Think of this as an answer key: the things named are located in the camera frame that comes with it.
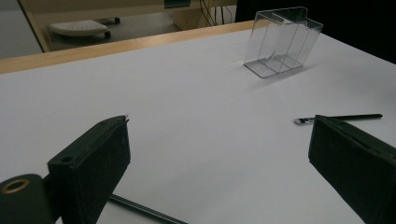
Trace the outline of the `clear acrylic organizer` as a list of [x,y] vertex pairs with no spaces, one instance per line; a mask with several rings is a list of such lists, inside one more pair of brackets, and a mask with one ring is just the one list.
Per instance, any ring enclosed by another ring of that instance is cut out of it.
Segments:
[[261,78],[302,67],[323,28],[307,12],[306,7],[258,11],[244,66]]

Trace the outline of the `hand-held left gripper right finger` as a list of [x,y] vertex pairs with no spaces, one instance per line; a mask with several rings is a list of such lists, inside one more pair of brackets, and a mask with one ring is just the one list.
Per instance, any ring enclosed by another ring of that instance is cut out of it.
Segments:
[[365,224],[396,224],[396,147],[316,116],[308,159]]

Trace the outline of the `white wheeled stand base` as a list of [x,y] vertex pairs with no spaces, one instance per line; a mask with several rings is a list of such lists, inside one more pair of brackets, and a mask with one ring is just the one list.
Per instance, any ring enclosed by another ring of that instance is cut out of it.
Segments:
[[63,36],[83,37],[103,35],[105,38],[111,37],[111,32],[108,30],[106,25],[101,23],[101,20],[53,23],[49,25],[49,29],[53,33]]

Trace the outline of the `beige wooden desk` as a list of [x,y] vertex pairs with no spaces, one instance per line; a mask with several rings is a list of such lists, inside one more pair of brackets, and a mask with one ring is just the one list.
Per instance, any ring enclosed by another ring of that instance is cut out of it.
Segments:
[[189,7],[165,8],[164,0],[17,0],[43,52],[53,51],[53,23],[125,17],[173,10],[234,6],[237,0],[191,0]]

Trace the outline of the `light wooden table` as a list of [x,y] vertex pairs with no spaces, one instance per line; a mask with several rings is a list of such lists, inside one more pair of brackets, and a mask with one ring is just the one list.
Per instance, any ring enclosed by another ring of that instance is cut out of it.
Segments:
[[35,55],[0,59],[0,75],[61,63],[87,60],[130,50],[153,48],[166,44],[173,44],[176,42],[189,41],[196,38],[204,38],[214,35],[226,35],[250,30],[252,27],[253,21],[242,21],[175,33],[139,37],[135,39],[122,40],[118,42],[76,49],[65,49]]

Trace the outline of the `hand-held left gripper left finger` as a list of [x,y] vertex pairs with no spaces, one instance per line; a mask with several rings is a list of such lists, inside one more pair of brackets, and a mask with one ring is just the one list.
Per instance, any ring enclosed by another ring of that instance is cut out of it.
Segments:
[[64,224],[95,224],[130,161],[128,119],[105,119],[48,162]]

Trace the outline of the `thin black pen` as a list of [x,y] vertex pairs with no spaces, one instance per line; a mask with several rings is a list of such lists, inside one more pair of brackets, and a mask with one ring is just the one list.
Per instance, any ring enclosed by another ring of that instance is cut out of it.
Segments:
[[144,215],[150,218],[154,218],[157,221],[164,222],[166,224],[188,224],[185,221],[182,221],[180,219],[177,219],[175,217],[170,217],[164,213],[161,213],[159,211],[156,211],[154,209],[148,208],[142,204],[135,203],[133,201],[127,200],[119,195],[112,194],[109,197],[109,201],[112,203],[115,203],[119,206],[122,206],[124,208],[127,208],[129,210],[132,210],[134,212],[137,212],[140,215]]

